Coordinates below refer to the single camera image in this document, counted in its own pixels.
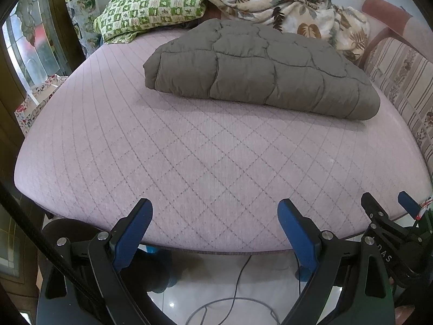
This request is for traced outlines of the grey quilted puffer jacket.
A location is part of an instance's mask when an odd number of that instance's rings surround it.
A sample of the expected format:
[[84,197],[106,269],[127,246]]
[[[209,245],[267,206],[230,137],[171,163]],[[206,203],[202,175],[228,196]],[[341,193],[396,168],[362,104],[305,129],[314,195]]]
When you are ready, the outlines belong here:
[[186,98],[370,120],[380,98],[367,75],[328,43],[247,21],[211,19],[160,45],[145,85]]

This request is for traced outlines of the pink quilted mattress cover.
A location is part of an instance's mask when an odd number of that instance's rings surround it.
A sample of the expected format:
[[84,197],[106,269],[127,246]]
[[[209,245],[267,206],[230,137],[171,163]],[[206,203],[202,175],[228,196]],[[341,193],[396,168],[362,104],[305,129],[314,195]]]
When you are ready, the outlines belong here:
[[338,237],[363,232],[370,192],[391,218],[397,197],[432,193],[418,145],[383,98],[368,121],[149,90],[143,64],[175,31],[101,46],[56,91],[15,165],[18,190],[56,216],[103,230],[141,198],[144,241],[198,252],[287,250],[277,204]]

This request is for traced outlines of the striped floral sofa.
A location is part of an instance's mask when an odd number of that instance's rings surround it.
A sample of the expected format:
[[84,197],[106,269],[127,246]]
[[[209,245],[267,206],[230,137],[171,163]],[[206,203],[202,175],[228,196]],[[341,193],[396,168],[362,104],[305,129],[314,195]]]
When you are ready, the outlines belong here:
[[359,66],[403,117],[432,171],[432,30],[401,7],[365,0],[371,25]]

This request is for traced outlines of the white patterned paper bag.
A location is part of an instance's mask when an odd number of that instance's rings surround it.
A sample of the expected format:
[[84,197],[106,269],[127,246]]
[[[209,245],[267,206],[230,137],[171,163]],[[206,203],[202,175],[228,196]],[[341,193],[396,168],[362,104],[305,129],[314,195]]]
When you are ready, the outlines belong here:
[[67,76],[54,74],[39,86],[32,87],[25,100],[15,110],[15,118],[24,136],[28,134],[39,113],[66,80]]

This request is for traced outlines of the floral beige blanket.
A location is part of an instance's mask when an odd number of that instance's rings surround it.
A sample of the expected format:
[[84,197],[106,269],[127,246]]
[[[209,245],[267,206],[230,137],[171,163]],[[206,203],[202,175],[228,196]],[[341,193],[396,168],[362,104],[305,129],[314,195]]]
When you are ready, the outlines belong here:
[[322,39],[356,62],[370,33],[368,19],[332,0],[208,0],[229,18],[273,27],[285,33]]

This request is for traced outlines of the stained glass door panel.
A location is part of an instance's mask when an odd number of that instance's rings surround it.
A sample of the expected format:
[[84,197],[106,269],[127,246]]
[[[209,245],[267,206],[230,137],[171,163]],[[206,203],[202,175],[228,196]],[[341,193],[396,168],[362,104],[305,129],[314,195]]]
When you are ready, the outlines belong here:
[[54,74],[70,75],[48,0],[18,0],[2,33],[10,61],[26,92]]

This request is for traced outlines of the floral fabric behind pillow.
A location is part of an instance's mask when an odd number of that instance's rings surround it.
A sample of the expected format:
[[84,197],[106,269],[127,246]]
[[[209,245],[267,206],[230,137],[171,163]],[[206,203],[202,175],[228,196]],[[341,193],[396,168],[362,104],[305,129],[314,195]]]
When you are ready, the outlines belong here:
[[94,21],[101,14],[98,0],[65,0],[65,4],[87,59],[102,45],[102,36],[94,28]]

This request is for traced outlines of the green white checked pillow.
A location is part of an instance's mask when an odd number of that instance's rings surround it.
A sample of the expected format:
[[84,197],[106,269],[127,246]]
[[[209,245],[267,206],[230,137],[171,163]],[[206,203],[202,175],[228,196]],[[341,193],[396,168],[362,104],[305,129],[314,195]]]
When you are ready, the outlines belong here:
[[137,35],[202,18],[205,0],[110,0],[93,27],[105,43],[130,43]]

